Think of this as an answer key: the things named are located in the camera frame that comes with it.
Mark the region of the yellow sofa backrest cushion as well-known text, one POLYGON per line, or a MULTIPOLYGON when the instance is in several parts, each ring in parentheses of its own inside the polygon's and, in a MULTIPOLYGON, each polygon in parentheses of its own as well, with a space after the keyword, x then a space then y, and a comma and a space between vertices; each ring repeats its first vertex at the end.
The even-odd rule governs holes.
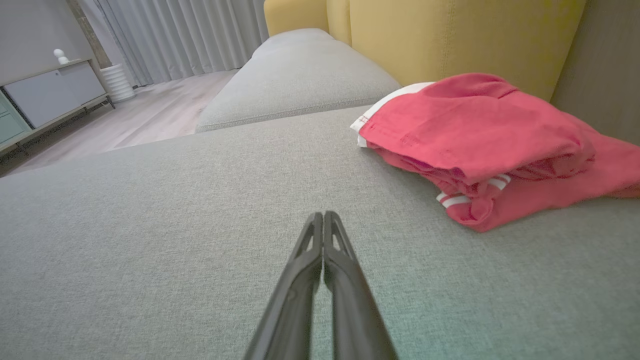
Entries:
POLYGON ((352 47, 401 85, 497 75, 549 101, 586 0, 350 0, 352 47))
POLYGON ((329 34, 351 47, 350 0, 326 0, 326 11, 329 34))

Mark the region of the large grey sofa seat cushion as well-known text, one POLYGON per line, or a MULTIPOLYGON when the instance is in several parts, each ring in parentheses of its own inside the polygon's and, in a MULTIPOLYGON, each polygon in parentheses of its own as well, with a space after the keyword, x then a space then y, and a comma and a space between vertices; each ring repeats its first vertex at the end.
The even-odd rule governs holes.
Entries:
POLYGON ((640 360, 640 201, 478 233, 361 107, 0 178, 0 360, 239 360, 304 222, 343 221, 403 360, 640 360))

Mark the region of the green indoor tree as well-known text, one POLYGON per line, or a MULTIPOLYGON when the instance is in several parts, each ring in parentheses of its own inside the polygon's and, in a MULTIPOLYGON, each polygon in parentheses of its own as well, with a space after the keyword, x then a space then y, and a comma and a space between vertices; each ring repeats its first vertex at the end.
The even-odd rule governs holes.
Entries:
POLYGON ((99 68, 110 68, 113 64, 110 61, 105 48, 103 48, 98 36, 96 35, 96 32, 94 31, 91 23, 89 22, 89 18, 87 18, 86 13, 83 11, 82 5, 78 2, 78 0, 65 0, 65 2, 71 10, 71 13, 73 14, 78 25, 80 25, 80 28, 90 45, 99 68))

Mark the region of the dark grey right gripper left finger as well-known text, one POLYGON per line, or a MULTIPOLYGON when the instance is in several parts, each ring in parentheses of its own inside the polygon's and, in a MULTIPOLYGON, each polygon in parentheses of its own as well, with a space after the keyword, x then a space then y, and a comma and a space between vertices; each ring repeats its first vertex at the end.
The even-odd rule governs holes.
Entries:
POLYGON ((243 360, 309 360, 322 240, 323 215, 314 212, 302 226, 243 360))

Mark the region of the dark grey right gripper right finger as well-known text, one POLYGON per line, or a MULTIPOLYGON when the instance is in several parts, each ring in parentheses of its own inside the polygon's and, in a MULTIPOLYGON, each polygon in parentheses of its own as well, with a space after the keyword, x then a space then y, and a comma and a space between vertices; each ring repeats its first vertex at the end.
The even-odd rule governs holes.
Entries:
POLYGON ((324 214, 324 282, 333 299, 334 360, 399 360, 345 226, 324 214))

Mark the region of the red garment with striped trim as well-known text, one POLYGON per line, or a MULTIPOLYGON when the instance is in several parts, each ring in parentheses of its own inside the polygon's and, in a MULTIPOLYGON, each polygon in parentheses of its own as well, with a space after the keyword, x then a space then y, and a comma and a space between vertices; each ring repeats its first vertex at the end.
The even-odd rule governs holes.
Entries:
POLYGON ((590 168, 567 178, 540 180, 497 174, 482 185, 485 196, 472 196, 441 179, 436 200, 457 223, 485 232, 537 212, 566 208, 601 197, 640 198, 640 146, 589 130, 595 147, 590 168))

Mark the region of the white ribbed plant pot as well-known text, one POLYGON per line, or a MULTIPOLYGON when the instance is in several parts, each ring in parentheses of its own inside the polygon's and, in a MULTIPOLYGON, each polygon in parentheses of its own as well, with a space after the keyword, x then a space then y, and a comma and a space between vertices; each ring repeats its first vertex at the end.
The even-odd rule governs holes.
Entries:
POLYGON ((100 72, 105 81, 110 100, 113 103, 121 103, 132 100, 137 95, 130 84, 122 64, 114 64, 101 68, 100 72))

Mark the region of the small grey sofa seat cushion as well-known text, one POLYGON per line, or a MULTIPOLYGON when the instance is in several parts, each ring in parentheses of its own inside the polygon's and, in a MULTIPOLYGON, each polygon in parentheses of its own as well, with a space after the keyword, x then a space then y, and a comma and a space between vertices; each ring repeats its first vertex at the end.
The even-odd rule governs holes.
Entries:
POLYGON ((400 84, 318 28, 271 36, 206 105, 195 131, 370 106, 400 84))

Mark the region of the grey low cabinet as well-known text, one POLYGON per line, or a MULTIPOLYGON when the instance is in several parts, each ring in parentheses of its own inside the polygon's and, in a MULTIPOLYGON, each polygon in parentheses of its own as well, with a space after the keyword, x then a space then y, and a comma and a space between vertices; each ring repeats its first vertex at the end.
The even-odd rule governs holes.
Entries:
POLYGON ((76 59, 67 64, 39 71, 21 79, 0 83, 4 109, 23 131, 0 142, 0 157, 21 148, 78 114, 89 114, 93 107, 115 108, 92 59, 76 59))

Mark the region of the grey pleated curtain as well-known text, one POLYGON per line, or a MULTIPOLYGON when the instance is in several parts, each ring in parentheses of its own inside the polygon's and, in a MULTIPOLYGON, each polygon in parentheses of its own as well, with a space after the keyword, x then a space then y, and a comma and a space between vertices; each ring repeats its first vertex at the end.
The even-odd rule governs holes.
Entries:
POLYGON ((100 43, 143 87, 242 68, 268 39, 265 0, 73 0, 100 43))

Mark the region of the red garment with white cuff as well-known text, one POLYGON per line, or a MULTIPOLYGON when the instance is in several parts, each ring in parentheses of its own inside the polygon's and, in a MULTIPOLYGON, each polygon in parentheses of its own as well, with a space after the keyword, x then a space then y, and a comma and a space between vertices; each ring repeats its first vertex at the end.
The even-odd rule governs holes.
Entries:
POLYGON ((596 150, 582 123, 499 76, 455 75, 384 96, 350 126, 358 145, 466 185, 498 174, 527 180, 587 171, 596 150))

